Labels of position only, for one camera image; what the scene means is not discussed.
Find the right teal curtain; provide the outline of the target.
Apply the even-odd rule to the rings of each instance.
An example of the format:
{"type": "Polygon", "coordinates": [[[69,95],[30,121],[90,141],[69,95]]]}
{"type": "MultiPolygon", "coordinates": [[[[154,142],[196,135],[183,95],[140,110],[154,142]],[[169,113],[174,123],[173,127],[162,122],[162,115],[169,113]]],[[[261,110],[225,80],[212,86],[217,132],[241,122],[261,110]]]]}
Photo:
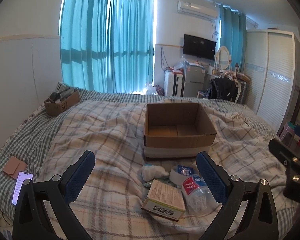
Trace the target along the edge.
{"type": "Polygon", "coordinates": [[[244,13],[232,10],[229,6],[219,6],[221,20],[220,46],[225,46],[231,56],[230,69],[243,70],[247,45],[247,17],[244,13]]]}

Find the white sliding wardrobe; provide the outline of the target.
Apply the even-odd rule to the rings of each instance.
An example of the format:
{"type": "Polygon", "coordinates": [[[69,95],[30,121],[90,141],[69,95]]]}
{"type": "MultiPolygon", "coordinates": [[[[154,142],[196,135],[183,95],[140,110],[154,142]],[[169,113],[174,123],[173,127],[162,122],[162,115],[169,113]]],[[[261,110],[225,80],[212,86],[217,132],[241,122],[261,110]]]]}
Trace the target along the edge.
{"type": "Polygon", "coordinates": [[[276,134],[294,112],[300,88],[300,42],[290,31],[248,30],[243,73],[246,105],[276,134]]]}

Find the white plush toy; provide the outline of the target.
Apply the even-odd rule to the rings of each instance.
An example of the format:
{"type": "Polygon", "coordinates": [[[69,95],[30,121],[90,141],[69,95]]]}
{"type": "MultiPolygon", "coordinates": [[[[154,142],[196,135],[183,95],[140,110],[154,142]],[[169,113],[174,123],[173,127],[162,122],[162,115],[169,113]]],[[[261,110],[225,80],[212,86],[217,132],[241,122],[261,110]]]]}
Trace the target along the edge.
{"type": "Polygon", "coordinates": [[[167,177],[169,174],[162,166],[158,165],[146,164],[141,168],[141,175],[145,182],[167,177]]]}

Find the left teal curtain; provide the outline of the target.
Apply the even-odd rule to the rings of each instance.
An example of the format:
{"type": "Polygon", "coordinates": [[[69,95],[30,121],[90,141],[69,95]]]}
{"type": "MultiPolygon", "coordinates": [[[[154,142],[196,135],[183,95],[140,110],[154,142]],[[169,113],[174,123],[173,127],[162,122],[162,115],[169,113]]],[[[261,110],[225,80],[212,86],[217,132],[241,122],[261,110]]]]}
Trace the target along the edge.
{"type": "Polygon", "coordinates": [[[108,0],[63,0],[60,51],[63,81],[107,91],[108,0]]]}

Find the pink plastic stool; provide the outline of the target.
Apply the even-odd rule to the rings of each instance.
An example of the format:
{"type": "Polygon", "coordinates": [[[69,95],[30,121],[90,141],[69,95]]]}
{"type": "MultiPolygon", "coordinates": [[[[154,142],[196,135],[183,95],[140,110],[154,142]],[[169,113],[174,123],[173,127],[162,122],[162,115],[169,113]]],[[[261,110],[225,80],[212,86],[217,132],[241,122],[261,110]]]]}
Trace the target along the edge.
{"type": "Polygon", "coordinates": [[[286,146],[291,146],[292,141],[294,139],[295,131],[294,131],[295,125],[292,124],[291,122],[287,122],[284,125],[284,128],[279,136],[279,139],[283,144],[286,146]]]}

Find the clear cotton swab jar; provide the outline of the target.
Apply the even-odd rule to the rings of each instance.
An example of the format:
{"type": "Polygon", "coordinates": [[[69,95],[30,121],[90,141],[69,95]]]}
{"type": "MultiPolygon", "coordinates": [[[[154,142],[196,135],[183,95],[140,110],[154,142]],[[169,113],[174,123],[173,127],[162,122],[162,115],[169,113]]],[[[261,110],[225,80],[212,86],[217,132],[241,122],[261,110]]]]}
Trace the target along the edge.
{"type": "Polygon", "coordinates": [[[181,191],[193,215],[207,215],[216,211],[220,206],[200,175],[193,174],[187,177],[181,185],[181,191]]]}

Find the tan medicine box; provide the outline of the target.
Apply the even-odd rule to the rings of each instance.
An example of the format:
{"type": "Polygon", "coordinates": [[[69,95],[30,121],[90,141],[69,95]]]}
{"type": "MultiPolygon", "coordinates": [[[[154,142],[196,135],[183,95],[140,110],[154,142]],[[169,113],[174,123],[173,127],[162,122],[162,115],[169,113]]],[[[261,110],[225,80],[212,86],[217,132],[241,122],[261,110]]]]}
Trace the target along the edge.
{"type": "Polygon", "coordinates": [[[186,211],[181,190],[159,180],[152,182],[141,208],[176,222],[186,211]]]}

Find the grey tape roll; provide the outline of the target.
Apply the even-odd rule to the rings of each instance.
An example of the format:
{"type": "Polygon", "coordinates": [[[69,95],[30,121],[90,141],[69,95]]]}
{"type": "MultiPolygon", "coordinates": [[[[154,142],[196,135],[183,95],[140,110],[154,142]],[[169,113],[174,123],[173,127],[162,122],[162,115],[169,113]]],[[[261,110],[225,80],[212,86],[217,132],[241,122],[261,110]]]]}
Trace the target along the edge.
{"type": "MultiPolygon", "coordinates": [[[[198,172],[194,169],[194,174],[193,175],[197,175],[198,172]]],[[[181,174],[179,174],[177,172],[177,165],[171,168],[170,171],[170,175],[169,175],[169,180],[170,182],[172,182],[173,184],[177,185],[177,186],[181,186],[183,184],[183,182],[189,178],[190,176],[183,176],[181,174]]]]}

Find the teal curtain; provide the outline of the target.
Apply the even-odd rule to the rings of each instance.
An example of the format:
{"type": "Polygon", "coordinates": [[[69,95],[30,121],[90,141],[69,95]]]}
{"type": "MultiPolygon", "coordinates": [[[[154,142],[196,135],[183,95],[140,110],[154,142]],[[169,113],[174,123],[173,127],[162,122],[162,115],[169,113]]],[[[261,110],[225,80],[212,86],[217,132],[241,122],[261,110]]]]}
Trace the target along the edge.
{"type": "Polygon", "coordinates": [[[232,10],[229,6],[219,6],[221,20],[220,46],[225,46],[231,56],[230,69],[243,70],[247,45],[247,17],[244,13],[232,10]]]}
{"type": "Polygon", "coordinates": [[[153,82],[153,23],[154,0],[110,1],[108,92],[140,92],[153,82]]]}
{"type": "Polygon", "coordinates": [[[60,51],[63,81],[107,91],[108,0],[63,0],[60,51]]]}

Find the oval white mirror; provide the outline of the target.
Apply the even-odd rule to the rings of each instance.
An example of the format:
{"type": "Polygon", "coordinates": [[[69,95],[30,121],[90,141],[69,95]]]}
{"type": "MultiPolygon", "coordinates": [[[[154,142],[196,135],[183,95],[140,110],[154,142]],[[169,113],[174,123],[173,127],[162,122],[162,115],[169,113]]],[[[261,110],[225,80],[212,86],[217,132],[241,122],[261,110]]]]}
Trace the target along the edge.
{"type": "Polygon", "coordinates": [[[226,46],[221,46],[215,55],[215,68],[226,70],[231,63],[231,56],[226,46]]]}

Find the blue tissue pack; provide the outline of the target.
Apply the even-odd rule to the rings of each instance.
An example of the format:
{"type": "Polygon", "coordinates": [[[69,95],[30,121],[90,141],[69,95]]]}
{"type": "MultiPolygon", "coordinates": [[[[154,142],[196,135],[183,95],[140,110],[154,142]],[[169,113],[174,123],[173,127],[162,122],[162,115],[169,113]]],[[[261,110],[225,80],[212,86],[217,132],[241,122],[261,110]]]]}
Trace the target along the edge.
{"type": "Polygon", "coordinates": [[[192,167],[178,165],[177,172],[183,176],[191,176],[194,174],[194,169],[192,167]]]}

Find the white suitcase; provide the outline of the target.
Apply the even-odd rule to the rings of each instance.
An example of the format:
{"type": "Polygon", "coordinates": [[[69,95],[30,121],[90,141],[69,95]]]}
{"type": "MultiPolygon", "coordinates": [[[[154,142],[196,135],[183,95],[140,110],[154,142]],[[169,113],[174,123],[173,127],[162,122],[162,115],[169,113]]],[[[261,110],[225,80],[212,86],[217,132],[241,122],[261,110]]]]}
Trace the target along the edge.
{"type": "Polygon", "coordinates": [[[179,70],[167,70],[164,78],[164,96],[181,97],[183,74],[179,70]]]}

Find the middle teal curtain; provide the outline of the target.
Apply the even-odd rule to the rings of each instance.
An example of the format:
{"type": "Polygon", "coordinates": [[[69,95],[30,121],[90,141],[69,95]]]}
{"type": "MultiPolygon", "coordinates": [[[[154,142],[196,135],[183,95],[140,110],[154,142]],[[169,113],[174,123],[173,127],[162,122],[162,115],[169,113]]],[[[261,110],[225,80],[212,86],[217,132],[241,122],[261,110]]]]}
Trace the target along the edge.
{"type": "Polygon", "coordinates": [[[154,0],[110,1],[108,92],[140,92],[153,82],[153,23],[154,0]]]}

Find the small cardboard box of clutter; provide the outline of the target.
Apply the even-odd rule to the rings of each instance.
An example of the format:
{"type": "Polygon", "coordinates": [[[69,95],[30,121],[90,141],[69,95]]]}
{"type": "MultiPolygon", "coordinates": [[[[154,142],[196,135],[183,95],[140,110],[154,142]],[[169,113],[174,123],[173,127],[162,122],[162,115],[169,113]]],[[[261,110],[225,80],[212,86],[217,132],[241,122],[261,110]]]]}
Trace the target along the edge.
{"type": "Polygon", "coordinates": [[[44,101],[44,105],[48,115],[58,116],[79,102],[79,93],[76,88],[58,82],[55,90],[44,101]]]}

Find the large open cardboard box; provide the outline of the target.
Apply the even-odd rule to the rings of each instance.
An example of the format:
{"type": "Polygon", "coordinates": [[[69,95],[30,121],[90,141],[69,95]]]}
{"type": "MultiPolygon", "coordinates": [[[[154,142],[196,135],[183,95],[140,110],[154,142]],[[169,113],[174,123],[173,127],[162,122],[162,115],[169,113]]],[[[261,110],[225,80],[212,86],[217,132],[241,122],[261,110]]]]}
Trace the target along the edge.
{"type": "Polygon", "coordinates": [[[146,158],[194,158],[208,151],[217,131],[200,103],[149,103],[143,148],[146,158]]]}

